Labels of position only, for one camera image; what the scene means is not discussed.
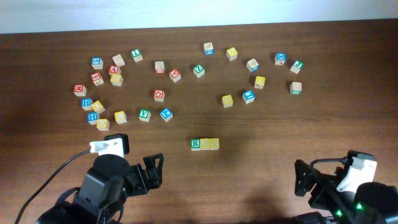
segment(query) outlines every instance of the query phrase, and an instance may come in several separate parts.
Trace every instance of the alphabet block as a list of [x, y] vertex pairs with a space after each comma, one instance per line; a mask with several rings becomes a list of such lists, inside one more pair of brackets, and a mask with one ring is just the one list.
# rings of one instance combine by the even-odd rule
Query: alphabet block
[[102, 112], [105, 111], [105, 108], [102, 106], [102, 104], [97, 100], [91, 105], [92, 109], [97, 112], [97, 114], [101, 114]]
[[138, 118], [139, 118], [141, 121], [149, 122], [149, 119], [150, 119], [150, 111], [149, 111], [149, 110], [141, 109], [141, 111], [139, 112]]
[[232, 61], [234, 59], [237, 59], [238, 57], [238, 52], [236, 51], [236, 49], [233, 47], [231, 49], [228, 49], [226, 51], [226, 57], [228, 58], [229, 61]]
[[111, 78], [112, 85], [122, 86], [123, 84], [123, 77], [118, 74], [113, 74]]
[[84, 85], [75, 85], [75, 87], [73, 89], [73, 93], [76, 96], [86, 96], [87, 89]]
[[100, 115], [96, 112], [87, 114], [87, 120], [90, 124], [97, 124]]
[[118, 55], [116, 55], [116, 56], [113, 56], [112, 59], [113, 59], [114, 64], [115, 64], [116, 66], [122, 67], [123, 65], [125, 65], [124, 60], [123, 60], [123, 58], [122, 58], [122, 55], [119, 55], [119, 54], [118, 54]]
[[251, 90], [244, 92], [242, 97], [246, 104], [253, 102], [255, 99], [254, 93]]
[[256, 82], [254, 83], [254, 87], [262, 89], [265, 83], [266, 83], [265, 77], [256, 77]]
[[108, 71], [109, 75], [112, 76], [113, 74], [122, 74], [122, 70], [119, 67], [111, 65]]
[[173, 118], [173, 113], [168, 108], [165, 108], [162, 112], [160, 112], [160, 116], [163, 118], [163, 120], [168, 122]]
[[234, 101], [232, 100], [232, 96], [231, 95], [223, 96], [223, 106], [224, 106], [224, 108], [232, 106], [233, 103], [234, 103]]
[[213, 48], [213, 43], [205, 43], [203, 44], [203, 48], [205, 49], [205, 55], [213, 55], [214, 54], [214, 48]]
[[108, 119], [98, 119], [97, 128], [100, 131], [109, 131], [109, 121], [108, 121]]
[[141, 54], [141, 51], [139, 51], [139, 49], [133, 50], [131, 52], [131, 56], [135, 62], [139, 62], [142, 60], [142, 54]]
[[100, 57], [93, 57], [91, 59], [91, 66], [93, 66], [94, 69], [102, 69], [104, 67], [104, 62]]
[[257, 63], [256, 59], [252, 59], [248, 61], [246, 68], [248, 68], [250, 72], [254, 72], [259, 69], [259, 64]]
[[299, 71], [303, 68], [303, 66], [304, 66], [303, 62], [296, 60], [293, 64], [292, 68], [290, 69], [290, 71], [292, 71], [296, 74], [299, 74]]
[[155, 101], [163, 102], [164, 96], [165, 96], [165, 93], [163, 90], [155, 90], [155, 94], [154, 94]]
[[91, 98], [81, 99], [81, 107], [84, 110], [92, 110], [92, 108], [91, 108], [92, 103], [93, 103], [93, 100], [91, 100]]
[[100, 85], [104, 83], [104, 80], [102, 79], [101, 74], [99, 72], [92, 74], [90, 77], [95, 85]]
[[177, 82], [181, 79], [181, 73], [175, 68], [169, 73], [169, 77], [173, 82]]
[[205, 74], [205, 68], [201, 65], [197, 65], [195, 68], [193, 68], [193, 73], [200, 78], [202, 75]]
[[155, 62], [156, 73], [164, 73], [164, 62]]
[[124, 111], [119, 111], [114, 114], [114, 119], [118, 124], [123, 124], [127, 122], [127, 116]]
[[286, 62], [285, 53], [277, 53], [275, 55], [275, 65], [283, 65]]

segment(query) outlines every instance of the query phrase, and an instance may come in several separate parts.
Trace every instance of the natural wood block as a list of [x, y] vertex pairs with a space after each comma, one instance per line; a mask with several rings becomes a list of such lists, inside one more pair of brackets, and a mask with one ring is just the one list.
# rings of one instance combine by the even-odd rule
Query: natural wood block
[[94, 69], [102, 69], [104, 67], [104, 62], [102, 61], [102, 59], [100, 57], [93, 57], [91, 59], [91, 66]]
[[256, 81], [254, 82], [254, 87], [262, 89], [265, 83], [266, 83], [265, 77], [256, 77]]
[[300, 82], [292, 82], [292, 84], [290, 84], [290, 94], [301, 94], [302, 91], [302, 86]]
[[101, 77], [101, 74], [99, 72], [96, 72], [92, 75], [90, 75], [91, 80], [93, 81], [94, 85], [100, 85], [104, 83], [104, 80]]
[[131, 52], [131, 56], [134, 59], [135, 62], [139, 62], [142, 60], [142, 54], [141, 51], [139, 49], [133, 50]]
[[119, 55], [119, 54], [115, 55], [112, 57], [112, 59], [113, 59], [114, 64], [118, 67], [122, 67], [123, 65], [125, 65], [122, 55]]
[[203, 66], [201, 65], [197, 65], [195, 66], [195, 68], [193, 68], [193, 73], [200, 78], [202, 75], [205, 74], [205, 68], [203, 68]]
[[114, 119], [118, 124], [123, 124], [127, 122], [127, 116], [124, 111], [119, 111], [114, 114]]
[[244, 92], [242, 97], [246, 104], [253, 102], [255, 99], [254, 93], [251, 90]]
[[210, 139], [200, 139], [200, 150], [210, 150]]
[[205, 50], [205, 55], [213, 55], [214, 54], [213, 43], [211, 43], [211, 42], [203, 44], [203, 49]]
[[98, 119], [97, 128], [100, 131], [109, 131], [109, 121], [108, 119]]
[[120, 74], [122, 74], [122, 70], [120, 70], [120, 68], [117, 67], [117, 66], [111, 65], [111, 66], [109, 67], [108, 73], [109, 73], [110, 76], [112, 76], [113, 74], [118, 74], [118, 75], [120, 75]]
[[224, 108], [232, 106], [233, 103], [234, 103], [234, 101], [232, 100], [232, 96], [231, 95], [223, 96], [223, 106], [224, 106]]
[[246, 68], [248, 68], [250, 72], [254, 72], [259, 69], [259, 64], [257, 63], [256, 59], [252, 59], [247, 62]]
[[226, 57], [228, 58], [229, 61], [232, 61], [234, 59], [237, 59], [238, 57], [238, 52], [236, 51], [236, 49], [230, 48], [226, 51]]
[[296, 61], [293, 63], [292, 68], [290, 69], [290, 71], [292, 71], [292, 72], [298, 74], [299, 71], [303, 68], [303, 66], [304, 66], [304, 63], [303, 63], [303, 62], [301, 62], [301, 61], [299, 61], [299, 60], [296, 60]]
[[81, 99], [81, 107], [84, 110], [92, 110], [92, 107], [91, 107], [92, 103], [93, 103], [93, 100], [91, 98]]
[[101, 114], [105, 111], [103, 105], [97, 100], [91, 105], [92, 109], [97, 112], [97, 114]]
[[123, 77], [118, 74], [113, 74], [111, 78], [112, 85], [122, 86], [123, 84]]
[[164, 62], [155, 62], [155, 72], [164, 73]]
[[191, 140], [191, 150], [192, 151], [200, 151], [200, 139], [192, 139]]
[[73, 89], [73, 93], [76, 96], [86, 96], [87, 89], [84, 85], [75, 85], [75, 87]]
[[163, 90], [155, 90], [154, 99], [158, 102], [163, 102], [165, 97], [165, 92]]
[[177, 82], [181, 79], [181, 73], [175, 68], [171, 72], [169, 72], [169, 77], [173, 82]]
[[218, 150], [220, 148], [220, 140], [218, 138], [210, 139], [210, 150]]
[[149, 119], [150, 119], [150, 111], [149, 111], [149, 110], [141, 109], [141, 111], [139, 112], [138, 118], [139, 118], [141, 121], [149, 122]]
[[90, 124], [97, 124], [100, 115], [96, 112], [87, 114], [87, 120]]
[[275, 55], [275, 65], [283, 65], [286, 62], [286, 54], [285, 53], [277, 53]]
[[160, 116], [163, 118], [163, 120], [168, 122], [173, 118], [173, 113], [168, 108], [165, 108], [162, 112], [160, 112]]

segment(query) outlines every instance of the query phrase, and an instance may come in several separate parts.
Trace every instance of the wooden table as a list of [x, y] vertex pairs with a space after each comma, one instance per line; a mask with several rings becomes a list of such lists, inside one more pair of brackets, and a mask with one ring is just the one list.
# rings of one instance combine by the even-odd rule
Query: wooden table
[[[23, 203], [72, 155], [106, 135], [129, 135], [131, 164], [162, 152], [163, 184], [130, 198], [123, 223], [237, 223], [309, 212], [308, 197], [294, 195], [294, 162], [343, 157], [350, 150], [372, 153], [375, 180], [398, 185], [398, 22], [397, 20], [308, 22], [177, 29], [104, 30], [0, 35], [0, 222], [12, 223]], [[215, 54], [206, 57], [203, 43]], [[229, 62], [226, 49], [238, 59]], [[135, 63], [130, 51], [144, 60]], [[288, 65], [304, 62], [296, 75], [274, 65], [286, 52]], [[112, 86], [107, 68], [121, 54], [122, 87]], [[104, 60], [105, 83], [94, 86], [90, 59]], [[246, 62], [259, 70], [250, 74]], [[163, 60], [166, 73], [155, 74]], [[202, 64], [205, 75], [194, 76]], [[168, 72], [177, 68], [174, 83]], [[256, 75], [267, 78], [253, 88]], [[290, 95], [292, 81], [301, 95]], [[98, 131], [72, 93], [75, 84], [100, 100], [111, 122]], [[166, 92], [155, 102], [155, 89]], [[244, 104], [242, 93], [256, 99]], [[223, 108], [231, 94], [234, 105]], [[159, 113], [168, 107], [174, 118]], [[139, 121], [141, 108], [151, 111]], [[114, 112], [124, 110], [126, 124]], [[219, 151], [190, 150], [190, 140], [219, 138]], [[34, 223], [66, 189], [80, 186], [96, 155], [66, 167], [28, 206], [21, 223]], [[319, 165], [333, 173], [337, 164]]]

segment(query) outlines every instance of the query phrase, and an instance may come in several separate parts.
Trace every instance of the black cable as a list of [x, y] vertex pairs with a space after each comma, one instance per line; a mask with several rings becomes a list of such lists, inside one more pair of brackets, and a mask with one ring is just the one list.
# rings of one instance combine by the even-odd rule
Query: black cable
[[315, 159], [314, 161], [312, 161], [310, 163], [310, 166], [313, 167], [314, 164], [317, 164], [319, 162], [342, 162], [342, 163], [346, 163], [347, 162], [347, 157], [344, 158], [331, 158], [331, 159]]
[[87, 151], [83, 151], [81, 153], [78, 153], [76, 155], [74, 155], [72, 158], [70, 158], [68, 161], [66, 161], [64, 164], [62, 164], [62, 166], [60, 166], [52, 175], [51, 177], [25, 202], [24, 206], [22, 206], [21, 210], [19, 211], [17, 220], [15, 221], [15, 224], [18, 224], [19, 221], [22, 218], [22, 214], [25, 211], [25, 208], [28, 206], [29, 203], [31, 203], [31, 201], [45, 188], [45, 186], [47, 186], [47, 184], [50, 183], [50, 181], [65, 167], [67, 166], [71, 161], [73, 161], [74, 159], [76, 159], [77, 157], [80, 157], [84, 154], [89, 153], [90, 150]]

